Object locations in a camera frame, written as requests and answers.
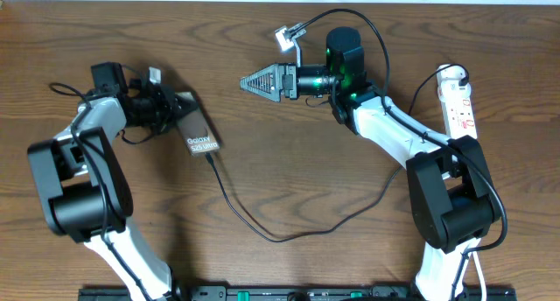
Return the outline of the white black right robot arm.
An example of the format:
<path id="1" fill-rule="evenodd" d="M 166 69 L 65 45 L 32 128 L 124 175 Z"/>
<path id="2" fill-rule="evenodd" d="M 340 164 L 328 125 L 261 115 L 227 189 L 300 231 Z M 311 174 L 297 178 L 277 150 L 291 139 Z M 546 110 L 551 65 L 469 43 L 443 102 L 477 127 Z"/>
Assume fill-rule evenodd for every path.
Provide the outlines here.
<path id="1" fill-rule="evenodd" d="M 327 34 L 324 63 L 274 63 L 242 77 L 240 86 L 273 102 L 324 96 L 338 123 L 384 149 L 406 171 L 413 220 L 425 241 L 416 294 L 456 300 L 466 265 L 506 215 L 478 142 L 467 69 L 444 64 L 434 78 L 444 132 L 403 112 L 368 79 L 361 35 L 351 27 Z"/>

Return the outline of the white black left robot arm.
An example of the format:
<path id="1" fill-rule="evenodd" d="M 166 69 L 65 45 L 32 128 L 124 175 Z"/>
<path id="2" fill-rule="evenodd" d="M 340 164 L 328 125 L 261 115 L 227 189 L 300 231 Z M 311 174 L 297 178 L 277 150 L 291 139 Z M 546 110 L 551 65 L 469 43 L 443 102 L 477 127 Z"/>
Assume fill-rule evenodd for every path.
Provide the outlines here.
<path id="1" fill-rule="evenodd" d="M 172 268 L 151 249 L 132 218 L 129 184 L 112 148 L 127 128 L 150 129 L 153 137 L 178 126 L 199 107 L 190 92 L 161 81 L 159 69 L 126 79 L 123 64 L 91 68 L 86 93 L 60 82 L 54 93 L 77 96 L 77 115 L 51 139 L 27 150 L 47 226 L 56 235 L 94 251 L 121 278 L 132 300 L 187 300 Z"/>

